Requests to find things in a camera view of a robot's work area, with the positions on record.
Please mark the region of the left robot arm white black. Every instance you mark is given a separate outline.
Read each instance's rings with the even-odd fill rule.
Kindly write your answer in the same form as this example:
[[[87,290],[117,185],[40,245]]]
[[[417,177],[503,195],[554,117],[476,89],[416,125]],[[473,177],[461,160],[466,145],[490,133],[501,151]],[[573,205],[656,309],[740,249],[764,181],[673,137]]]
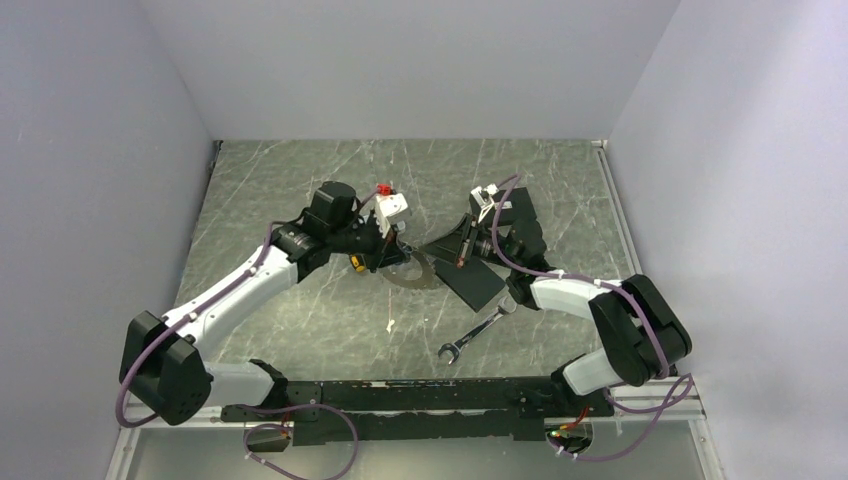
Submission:
[[[327,181],[295,219],[270,222],[248,259],[212,287],[161,317],[136,315],[119,370],[118,424],[180,425],[204,408],[228,406],[264,420],[279,417],[290,405],[289,381],[279,370],[262,360],[221,364],[207,356],[335,254],[358,258],[370,272],[407,262],[410,251],[399,236],[410,217],[405,196],[387,184],[359,198],[350,185]]]

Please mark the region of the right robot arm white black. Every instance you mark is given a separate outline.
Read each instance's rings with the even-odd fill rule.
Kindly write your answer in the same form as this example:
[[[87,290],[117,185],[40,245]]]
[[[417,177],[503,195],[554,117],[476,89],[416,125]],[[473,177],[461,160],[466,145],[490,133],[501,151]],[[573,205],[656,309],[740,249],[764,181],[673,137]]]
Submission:
[[[603,388],[662,378],[692,351],[690,335],[650,278],[600,280],[554,269],[536,219],[519,218],[500,233],[465,216],[422,251],[433,258],[436,276],[475,312],[507,292],[520,306],[594,323],[600,348],[553,374],[551,401],[564,415],[578,413]]]

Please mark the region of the numbered metal ring disc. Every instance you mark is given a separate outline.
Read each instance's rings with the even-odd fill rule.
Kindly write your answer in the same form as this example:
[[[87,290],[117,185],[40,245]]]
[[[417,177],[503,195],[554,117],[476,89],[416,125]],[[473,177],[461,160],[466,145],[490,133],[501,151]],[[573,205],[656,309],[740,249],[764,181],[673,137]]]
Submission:
[[[380,273],[391,284],[404,289],[431,290],[440,285],[434,265],[418,251],[413,251],[407,262],[383,268]]]

